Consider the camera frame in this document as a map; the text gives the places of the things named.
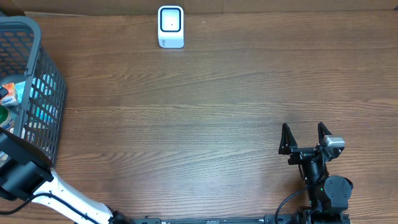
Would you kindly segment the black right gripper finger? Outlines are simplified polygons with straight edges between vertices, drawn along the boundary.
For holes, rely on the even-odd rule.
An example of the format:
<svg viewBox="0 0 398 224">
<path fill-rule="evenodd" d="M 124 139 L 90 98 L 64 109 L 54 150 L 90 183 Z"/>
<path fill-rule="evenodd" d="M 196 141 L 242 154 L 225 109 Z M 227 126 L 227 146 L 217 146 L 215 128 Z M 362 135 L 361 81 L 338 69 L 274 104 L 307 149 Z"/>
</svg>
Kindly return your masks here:
<svg viewBox="0 0 398 224">
<path fill-rule="evenodd" d="M 287 123 L 282 125 L 282 134 L 279 146 L 279 154 L 289 155 L 298 149 L 298 145 Z"/>
<path fill-rule="evenodd" d="M 329 137 L 332 133 L 326 128 L 326 126 L 322 123 L 318 123 L 318 142 L 321 146 L 327 146 L 329 143 Z"/>
</svg>

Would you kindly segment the green lid jar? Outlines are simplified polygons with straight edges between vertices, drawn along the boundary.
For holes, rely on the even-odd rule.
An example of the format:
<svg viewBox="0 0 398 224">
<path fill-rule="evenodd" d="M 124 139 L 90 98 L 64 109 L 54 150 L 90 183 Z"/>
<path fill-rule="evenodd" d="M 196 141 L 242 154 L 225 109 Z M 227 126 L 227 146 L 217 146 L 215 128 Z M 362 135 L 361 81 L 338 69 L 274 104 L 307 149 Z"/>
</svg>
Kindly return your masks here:
<svg viewBox="0 0 398 224">
<path fill-rule="evenodd" d="M 13 113 L 3 105 L 0 107 L 0 116 L 1 128 L 9 131 L 14 127 Z"/>
</svg>

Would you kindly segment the teal gum packet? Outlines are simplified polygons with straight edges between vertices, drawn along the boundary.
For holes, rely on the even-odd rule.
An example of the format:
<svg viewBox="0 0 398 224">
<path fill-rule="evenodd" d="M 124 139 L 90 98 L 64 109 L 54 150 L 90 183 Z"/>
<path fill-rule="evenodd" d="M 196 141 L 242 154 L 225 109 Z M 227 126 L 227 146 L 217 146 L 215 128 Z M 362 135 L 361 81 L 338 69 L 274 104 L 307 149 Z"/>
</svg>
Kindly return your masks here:
<svg viewBox="0 0 398 224">
<path fill-rule="evenodd" d="M 35 116 L 45 123 L 54 123 L 55 118 L 59 119 L 58 109 L 56 109 L 54 105 L 46 104 L 45 96 L 52 96 L 52 89 L 55 90 L 57 85 L 55 81 L 50 78 L 50 76 L 46 73 L 43 75 L 42 78 L 43 81 L 45 81 L 49 86 L 42 83 L 39 78 L 33 78 L 32 84 L 39 90 L 37 91 L 33 87 L 31 87 L 29 96 L 35 100 L 41 100 L 43 103 L 42 108 L 40 108 L 39 106 L 33 106 Z"/>
</svg>

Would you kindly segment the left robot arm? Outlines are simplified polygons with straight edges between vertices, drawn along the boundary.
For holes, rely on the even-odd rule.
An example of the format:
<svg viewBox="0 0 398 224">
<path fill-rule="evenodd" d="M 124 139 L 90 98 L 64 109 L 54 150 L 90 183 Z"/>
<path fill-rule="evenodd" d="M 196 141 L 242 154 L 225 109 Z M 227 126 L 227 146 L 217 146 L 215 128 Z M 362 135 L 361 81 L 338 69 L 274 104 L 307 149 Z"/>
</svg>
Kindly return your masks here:
<svg viewBox="0 0 398 224">
<path fill-rule="evenodd" d="M 12 215 L 29 203 L 45 205 L 78 224 L 128 224 L 130 219 L 96 202 L 66 183 L 52 161 L 37 147 L 1 129 L 1 197 L 23 203 L 1 215 Z"/>
</svg>

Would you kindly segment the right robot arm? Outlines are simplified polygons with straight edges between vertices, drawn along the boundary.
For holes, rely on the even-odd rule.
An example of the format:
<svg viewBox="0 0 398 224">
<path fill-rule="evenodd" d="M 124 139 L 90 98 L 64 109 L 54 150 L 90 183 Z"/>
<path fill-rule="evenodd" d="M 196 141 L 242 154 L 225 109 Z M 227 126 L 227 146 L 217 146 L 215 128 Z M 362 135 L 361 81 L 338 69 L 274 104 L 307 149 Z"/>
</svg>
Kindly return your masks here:
<svg viewBox="0 0 398 224">
<path fill-rule="evenodd" d="M 289 155 L 288 164 L 297 165 L 301 178 L 305 181 L 302 190 L 284 199 L 274 214 L 274 223 L 350 223 L 348 209 L 353 183 L 346 177 L 330 175 L 326 163 L 340 156 L 345 148 L 345 140 L 332 134 L 320 122 L 318 143 L 314 147 L 298 147 L 287 123 L 282 125 L 279 154 Z M 308 193 L 308 207 L 300 208 L 285 220 L 279 216 L 280 210 L 290 199 Z"/>
</svg>

